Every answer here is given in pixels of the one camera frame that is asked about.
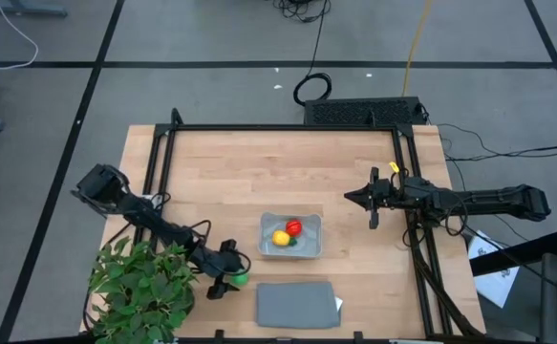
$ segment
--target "green leaves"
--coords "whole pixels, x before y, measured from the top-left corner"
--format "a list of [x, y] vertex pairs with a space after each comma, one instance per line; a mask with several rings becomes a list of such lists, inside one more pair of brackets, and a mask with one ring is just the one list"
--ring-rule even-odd
[[90, 291], [102, 293], [105, 305], [92, 308], [99, 314], [94, 333], [103, 344], [170, 341], [193, 304], [190, 282], [195, 280], [184, 257], [184, 248], [151, 251], [148, 242], [127, 254], [129, 238], [107, 245], [94, 263]]

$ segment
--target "gray cloth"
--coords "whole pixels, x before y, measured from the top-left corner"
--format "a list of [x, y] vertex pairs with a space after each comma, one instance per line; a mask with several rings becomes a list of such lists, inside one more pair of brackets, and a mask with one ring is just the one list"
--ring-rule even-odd
[[330, 282], [261, 283], [257, 286], [257, 325], [328, 329], [340, 325]]

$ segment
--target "gray tray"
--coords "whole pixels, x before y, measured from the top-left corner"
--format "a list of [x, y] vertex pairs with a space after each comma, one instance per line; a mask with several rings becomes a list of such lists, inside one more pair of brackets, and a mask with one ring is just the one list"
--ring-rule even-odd
[[[271, 242], [276, 230], [285, 230], [289, 220], [301, 221], [302, 233], [297, 237], [297, 245], [279, 247]], [[322, 251], [322, 221], [318, 215], [296, 216], [263, 213], [259, 226], [259, 252], [267, 257], [317, 258]]]

